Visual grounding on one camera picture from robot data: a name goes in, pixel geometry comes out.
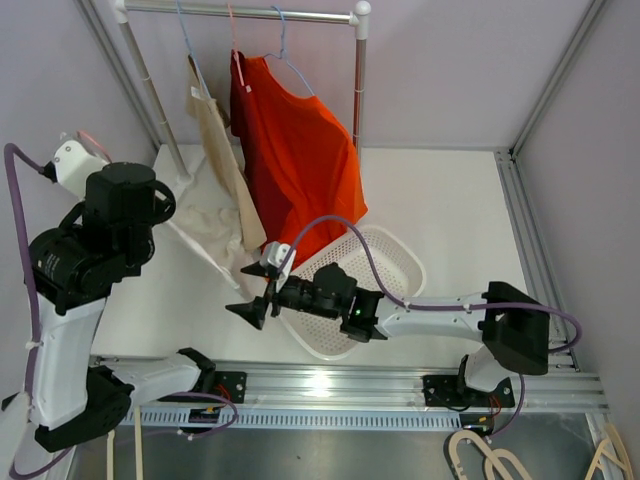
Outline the white t shirt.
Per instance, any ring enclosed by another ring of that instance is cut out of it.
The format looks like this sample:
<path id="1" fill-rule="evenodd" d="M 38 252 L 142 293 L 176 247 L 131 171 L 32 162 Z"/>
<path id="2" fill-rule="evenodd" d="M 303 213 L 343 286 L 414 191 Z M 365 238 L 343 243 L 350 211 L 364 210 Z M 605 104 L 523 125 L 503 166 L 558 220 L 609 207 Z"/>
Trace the white t shirt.
<path id="1" fill-rule="evenodd" d="M 240 268 L 253 255 L 242 243 L 239 211 L 200 150 L 189 151 L 183 158 L 191 175 L 189 182 L 179 178 L 169 150 L 161 150 L 154 163 L 158 179 L 171 188 L 177 201 L 176 213 L 167 225 L 175 238 L 248 298 L 252 281 L 240 273 Z"/>

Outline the beige t shirt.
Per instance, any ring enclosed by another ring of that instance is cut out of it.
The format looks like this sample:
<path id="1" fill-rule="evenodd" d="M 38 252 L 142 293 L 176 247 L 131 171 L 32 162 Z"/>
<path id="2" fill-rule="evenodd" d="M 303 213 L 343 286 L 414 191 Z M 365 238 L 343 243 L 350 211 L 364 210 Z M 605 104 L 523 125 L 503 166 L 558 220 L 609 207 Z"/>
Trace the beige t shirt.
<path id="1" fill-rule="evenodd" d="M 254 250 L 266 241 L 266 233 L 249 192 L 248 184 L 227 136 L 224 110 L 206 92 L 195 59 L 187 56 L 188 88 L 186 112 L 196 120 L 201 144 L 209 165 L 223 189 L 239 211 L 242 240 L 247 250 Z"/>

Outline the orange t shirt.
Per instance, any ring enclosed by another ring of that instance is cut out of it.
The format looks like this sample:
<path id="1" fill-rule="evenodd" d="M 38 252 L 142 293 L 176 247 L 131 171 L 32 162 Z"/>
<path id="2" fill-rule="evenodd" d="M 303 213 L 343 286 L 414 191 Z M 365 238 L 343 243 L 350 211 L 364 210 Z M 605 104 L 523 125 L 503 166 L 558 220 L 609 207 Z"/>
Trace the orange t shirt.
<path id="1" fill-rule="evenodd" d="M 357 223 L 367 213 L 359 158 L 350 134 L 317 97 L 290 93 L 264 58 L 242 56 L 262 155 L 288 203 L 274 241 L 292 243 L 310 222 L 328 218 L 298 246 L 295 262 L 301 264 L 345 233 L 338 217 Z"/>

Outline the dark red t shirt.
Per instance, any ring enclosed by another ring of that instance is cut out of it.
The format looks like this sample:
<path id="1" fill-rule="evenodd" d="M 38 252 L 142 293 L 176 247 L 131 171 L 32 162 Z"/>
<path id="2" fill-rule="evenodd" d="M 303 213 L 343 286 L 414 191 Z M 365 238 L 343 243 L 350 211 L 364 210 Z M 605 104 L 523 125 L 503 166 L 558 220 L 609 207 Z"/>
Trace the dark red t shirt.
<path id="1" fill-rule="evenodd" d="M 288 203 L 267 167 L 260 142 L 255 105 L 249 91 L 248 76 L 243 66 L 244 57 L 231 59 L 231 133 L 238 137 L 244 156 L 244 176 L 259 220 L 266 234 L 266 242 L 279 238 L 283 220 L 281 209 Z"/>

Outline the pink hanger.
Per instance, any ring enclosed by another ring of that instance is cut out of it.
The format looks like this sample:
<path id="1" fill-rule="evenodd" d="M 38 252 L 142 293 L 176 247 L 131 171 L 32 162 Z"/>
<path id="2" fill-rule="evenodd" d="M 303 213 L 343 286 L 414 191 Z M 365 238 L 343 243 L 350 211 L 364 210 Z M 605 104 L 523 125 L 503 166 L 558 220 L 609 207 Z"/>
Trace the pink hanger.
<path id="1" fill-rule="evenodd" d="M 241 87 L 244 89 L 244 91 L 246 93 L 251 93 L 251 86 L 247 84 L 245 77 L 244 77 L 244 73 L 242 70 L 242 65 L 240 62 L 240 55 L 239 55 L 239 49 L 238 49 L 238 41 L 237 41 L 237 28 L 236 28 L 236 20 L 234 17 L 234 12 L 233 12 L 233 8 L 231 6 L 231 4 L 229 2 L 227 2 L 227 10 L 228 10 L 228 14 L 229 14 L 229 19 L 231 22 L 231 34 L 232 34 L 232 55 L 233 55 L 233 60 L 235 62 L 235 66 L 236 66 L 236 70 L 237 70 L 237 74 L 238 74 L 238 79 L 240 81 Z"/>
<path id="2" fill-rule="evenodd" d="M 92 146 L 96 155 L 99 155 L 108 163 L 112 162 L 111 156 L 109 155 L 108 151 L 87 131 L 77 130 L 74 134 L 67 132 L 62 132 L 60 134 L 60 140 L 66 140 L 68 138 L 77 139 L 80 143 L 85 144 L 86 148 L 88 145 Z"/>

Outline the light blue hanger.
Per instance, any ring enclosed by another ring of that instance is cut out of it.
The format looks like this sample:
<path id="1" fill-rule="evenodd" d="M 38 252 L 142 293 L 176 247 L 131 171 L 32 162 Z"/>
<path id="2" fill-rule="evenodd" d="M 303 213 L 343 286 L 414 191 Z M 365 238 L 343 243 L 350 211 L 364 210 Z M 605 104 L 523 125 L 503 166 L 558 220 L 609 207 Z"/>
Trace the light blue hanger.
<path id="1" fill-rule="evenodd" d="M 208 86 L 206 84 L 206 81 L 205 81 L 203 75 L 202 75 L 202 72 L 201 72 L 201 69 L 200 69 L 200 66 L 199 66 L 199 62 L 197 60 L 197 56 L 195 54 L 192 42 L 191 42 L 190 37 L 189 37 L 188 30 L 187 30 L 187 27 L 186 27 L 186 23 L 185 23 L 185 20 L 183 18 L 181 2 L 179 0 L 175 0 L 174 2 L 175 2 L 176 12 L 177 12 L 177 15 L 178 15 L 178 19 L 179 19 L 179 23 L 180 23 L 180 26 L 181 26 L 181 30 L 182 30 L 182 33 L 183 33 L 184 42 L 185 42 L 186 48 L 188 50 L 189 57 L 192 60 L 192 63 L 193 63 L 194 69 L 195 69 L 195 73 L 196 73 L 196 77 L 197 77 L 197 79 L 199 81 L 199 85 L 200 85 L 200 87 L 202 87 L 204 89 L 204 93 L 206 95 L 206 98 L 207 99 L 211 99 L 211 94 L 210 94 L 209 88 L 208 88 Z"/>

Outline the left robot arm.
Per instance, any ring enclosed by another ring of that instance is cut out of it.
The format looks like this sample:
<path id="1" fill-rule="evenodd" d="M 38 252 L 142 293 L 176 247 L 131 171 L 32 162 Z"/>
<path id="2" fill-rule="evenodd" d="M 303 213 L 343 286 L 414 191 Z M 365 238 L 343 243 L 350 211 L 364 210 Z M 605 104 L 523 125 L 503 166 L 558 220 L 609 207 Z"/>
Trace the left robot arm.
<path id="1" fill-rule="evenodd" d="M 140 275 L 155 252 L 153 227 L 176 211 L 169 187 L 148 166 L 108 164 L 87 177 L 83 201 L 58 227 L 28 241 L 16 175 L 7 176 L 35 315 L 28 378 L 36 442 L 55 453 L 107 434 L 133 406 L 209 398 L 215 365 L 193 348 L 143 367 L 89 364 L 113 285 Z"/>

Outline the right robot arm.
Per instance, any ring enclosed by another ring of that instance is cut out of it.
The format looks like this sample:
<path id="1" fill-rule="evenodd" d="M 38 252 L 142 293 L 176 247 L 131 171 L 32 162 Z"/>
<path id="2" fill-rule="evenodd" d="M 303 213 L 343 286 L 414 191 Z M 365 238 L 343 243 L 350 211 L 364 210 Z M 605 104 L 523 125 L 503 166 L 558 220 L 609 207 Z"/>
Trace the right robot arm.
<path id="1" fill-rule="evenodd" d="M 466 404 L 480 403 L 511 374 L 548 372 L 550 311 L 506 282 L 492 281 L 482 293 L 427 304 L 364 289 L 337 263 L 321 267 L 311 279 L 291 275 L 281 281 L 274 268 L 259 263 L 243 271 L 264 277 L 265 291 L 226 309 L 257 330 L 268 316 L 287 309 L 336 320 L 343 335 L 360 343 L 407 336 L 477 343 L 476 351 L 463 356 L 455 380 L 456 395 Z"/>

